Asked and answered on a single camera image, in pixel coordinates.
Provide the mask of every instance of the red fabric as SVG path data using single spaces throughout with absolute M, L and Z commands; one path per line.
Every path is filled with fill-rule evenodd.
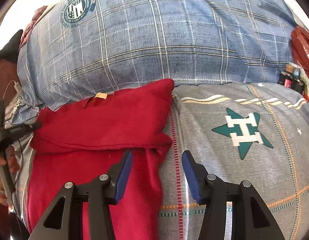
M 21 50 L 21 47 L 28 42 L 28 39 L 30 37 L 31 31 L 33 29 L 33 26 L 37 23 L 41 15 L 44 13 L 48 6 L 42 6 L 41 8 L 37 9 L 34 13 L 34 16 L 32 17 L 31 22 L 27 25 L 27 27 L 24 29 L 22 36 L 21 36 L 21 42 L 19 46 L 19 51 Z
M 40 111 L 42 128 L 28 186 L 27 218 L 32 231 L 60 188 L 68 181 L 88 183 L 119 162 L 132 148 L 133 164 L 123 199 L 111 206 L 117 240 L 158 239 L 162 189 L 158 174 L 170 137 L 162 132 L 171 107 L 170 79 L 125 89 L 107 99 L 89 98 L 58 111 Z M 84 210 L 84 239 L 89 239 Z
M 309 32 L 297 26 L 291 33 L 293 62 L 303 67 L 309 78 Z

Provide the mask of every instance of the star logo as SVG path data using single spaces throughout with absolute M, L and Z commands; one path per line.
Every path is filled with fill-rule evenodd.
M 260 114 L 250 113 L 246 118 L 227 108 L 226 124 L 213 128 L 212 131 L 232 139 L 233 146 L 238 147 L 240 159 L 247 155 L 253 142 L 273 149 L 272 144 L 258 130 Z

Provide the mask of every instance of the red striped line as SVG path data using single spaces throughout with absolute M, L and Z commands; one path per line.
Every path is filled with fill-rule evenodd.
M 173 152 L 175 155 L 175 164 L 176 164 L 176 186 L 177 186 L 177 192 L 178 192 L 179 234 L 180 234 L 180 240 L 183 240 L 183 216 L 182 216 L 180 166 L 179 166 L 179 157 L 178 157 L 178 147 L 176 143 L 176 130 L 175 130 L 172 111 L 170 111 L 170 119 L 171 119 L 171 130 L 172 130 Z

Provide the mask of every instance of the orange striped line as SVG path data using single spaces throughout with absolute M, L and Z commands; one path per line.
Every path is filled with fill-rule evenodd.
M 309 185 L 308 186 L 305 186 L 303 189 L 301 189 L 298 194 L 301 195 L 303 192 L 305 192 L 306 190 L 309 189 Z M 274 207 L 274 206 L 277 206 L 279 204 L 283 204 L 285 202 L 288 202 L 289 200 L 292 200 L 296 198 L 296 194 L 294 195 L 291 195 L 290 197 L 287 197 L 285 199 L 282 199 L 282 200 L 279 200 L 279 201 L 276 201 L 274 203 L 271 203 L 271 204 L 267 204 L 268 208 L 271 208 L 271 207 Z M 183 204 L 182 205 L 182 208 L 191 208 L 191 207 L 198 207 L 199 205 L 197 203 L 188 203 L 188 204 Z M 169 205 L 169 206 L 162 206 L 161 209 L 162 210 L 169 210 L 169 209 L 178 209 L 178 205 Z
M 252 90 L 252 92 L 254 93 L 254 95 L 257 97 L 257 98 L 260 98 L 258 93 L 256 92 L 255 88 L 252 86 L 252 85 L 248 85 L 250 87 L 250 89 Z M 298 199 L 298 202 L 299 202 L 299 212 L 297 213 L 297 225 L 296 225 L 296 230 L 294 232 L 294 236 L 293 236 L 293 240 L 296 238 L 297 236 L 297 233 L 298 233 L 298 229 L 299 229 L 299 225 L 300 225 L 300 219 L 301 219 L 301 201 L 300 201 L 300 194 L 299 194 L 299 185 L 298 185 L 298 176 L 297 176 L 297 173 L 296 173 L 296 164 L 294 162 L 294 158 L 293 158 L 293 154 L 292 154 L 292 151 L 291 151 L 291 148 L 290 148 L 290 144 L 288 142 L 288 139 L 283 131 L 283 128 L 277 118 L 277 116 L 275 115 L 275 113 L 273 112 L 271 106 L 264 101 L 264 104 L 267 106 L 269 112 L 271 113 L 271 115 L 273 116 L 273 118 L 275 119 L 276 123 L 277 123 L 277 126 L 281 132 L 281 135 L 283 137 L 283 140 L 287 146 L 287 150 L 288 150 L 288 154 L 289 154 L 289 157 L 290 157 L 290 161 L 291 161 L 291 165 L 292 165 L 292 170 L 293 170 L 293 178 L 294 178 L 294 181 L 295 181 L 295 186 L 296 186 L 296 198 Z

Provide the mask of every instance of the metal screw cap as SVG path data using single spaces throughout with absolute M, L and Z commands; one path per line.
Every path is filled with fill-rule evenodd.
M 65 185 L 64 185 L 65 188 L 72 188 L 73 187 L 73 183 L 72 182 L 67 182 Z
M 99 177 L 99 180 L 107 180 L 109 178 L 109 176 L 107 174 L 102 174 Z
M 208 180 L 215 180 L 216 176 L 214 174 L 210 173 L 210 174 L 207 175 L 207 178 L 208 178 Z
M 245 187 L 250 187 L 250 186 L 251 186 L 250 181 L 247 181 L 247 180 L 243 181 L 242 184 L 243 184 L 243 186 L 245 186 Z

